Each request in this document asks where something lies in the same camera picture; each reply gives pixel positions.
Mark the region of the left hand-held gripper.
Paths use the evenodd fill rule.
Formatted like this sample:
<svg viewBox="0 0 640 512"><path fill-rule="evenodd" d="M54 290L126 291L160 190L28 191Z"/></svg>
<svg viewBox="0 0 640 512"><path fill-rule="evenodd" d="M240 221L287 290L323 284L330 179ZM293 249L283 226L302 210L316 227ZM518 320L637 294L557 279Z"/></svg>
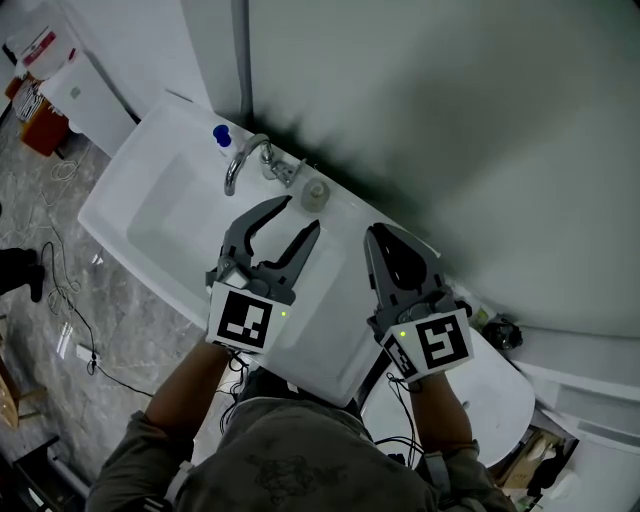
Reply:
<svg viewBox="0 0 640 512"><path fill-rule="evenodd" d="M251 265L251 239L282 212L291 195L265 200L227 229L217 266L206 273L210 295L206 340L226 348L264 354L290 316L297 282L319 238L318 220L303 228L277 261Z"/></svg>

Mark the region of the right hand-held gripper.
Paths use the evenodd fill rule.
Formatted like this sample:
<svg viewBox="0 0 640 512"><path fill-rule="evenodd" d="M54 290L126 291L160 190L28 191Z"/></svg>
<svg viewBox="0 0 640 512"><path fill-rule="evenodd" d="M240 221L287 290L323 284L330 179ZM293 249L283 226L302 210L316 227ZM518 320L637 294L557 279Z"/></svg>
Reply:
<svg viewBox="0 0 640 512"><path fill-rule="evenodd" d="M364 254L380 307L368 323L404 382L473 358L466 309L442 286L439 257L430 247L402 228L375 223L366 230Z"/></svg>

